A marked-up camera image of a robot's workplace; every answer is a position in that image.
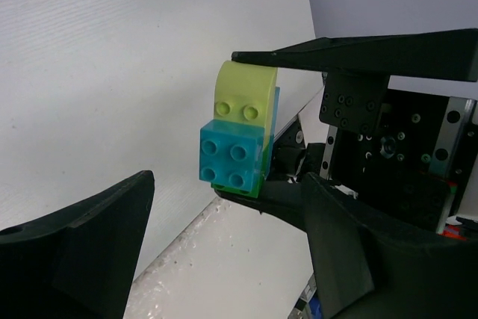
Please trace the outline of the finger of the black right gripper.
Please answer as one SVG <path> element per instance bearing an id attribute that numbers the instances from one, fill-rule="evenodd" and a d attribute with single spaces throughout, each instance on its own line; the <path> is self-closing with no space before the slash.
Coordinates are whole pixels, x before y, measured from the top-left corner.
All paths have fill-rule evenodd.
<path id="1" fill-rule="evenodd" d="M 214 191 L 222 199 L 254 209 L 262 214 L 269 214 L 304 232 L 305 215 L 301 189 L 301 183 L 266 181 L 257 198 L 225 190 L 215 189 Z"/>

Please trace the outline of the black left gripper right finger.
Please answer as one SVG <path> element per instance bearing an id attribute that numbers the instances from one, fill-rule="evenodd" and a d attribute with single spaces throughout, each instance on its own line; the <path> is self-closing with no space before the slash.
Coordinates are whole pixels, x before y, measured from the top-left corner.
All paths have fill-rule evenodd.
<path id="1" fill-rule="evenodd" d="M 305 230 L 325 318 L 475 318 L 477 242 L 411 226 L 309 173 Z"/>

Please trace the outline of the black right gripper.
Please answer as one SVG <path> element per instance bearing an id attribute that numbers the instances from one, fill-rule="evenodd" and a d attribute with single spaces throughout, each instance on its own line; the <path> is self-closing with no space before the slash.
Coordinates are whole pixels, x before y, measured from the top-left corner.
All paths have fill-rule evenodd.
<path id="1" fill-rule="evenodd" d="M 315 72 L 357 72 L 477 80 L 475 28 L 369 37 L 321 37 L 268 52 L 233 52 L 242 64 Z M 473 190 L 477 101 L 389 90 L 374 135 L 330 127 L 305 143 L 293 127 L 273 150 L 276 179 L 314 172 L 391 217 L 445 235 Z"/>

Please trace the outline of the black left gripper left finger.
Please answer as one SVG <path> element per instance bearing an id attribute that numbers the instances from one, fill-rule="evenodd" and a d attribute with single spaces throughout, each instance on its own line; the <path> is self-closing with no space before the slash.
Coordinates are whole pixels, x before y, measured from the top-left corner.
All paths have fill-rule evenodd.
<path id="1" fill-rule="evenodd" d="M 122 318 L 155 192 L 144 170 L 1 231 L 2 318 Z"/>

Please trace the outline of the teal green lego stack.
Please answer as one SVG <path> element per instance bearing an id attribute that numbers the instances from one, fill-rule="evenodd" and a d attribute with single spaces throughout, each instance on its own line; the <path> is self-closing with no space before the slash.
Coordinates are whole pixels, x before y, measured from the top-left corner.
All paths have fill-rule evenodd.
<path id="1" fill-rule="evenodd" d="M 226 61 L 199 133 L 199 180 L 256 198 L 270 169 L 280 88 L 274 67 Z"/>

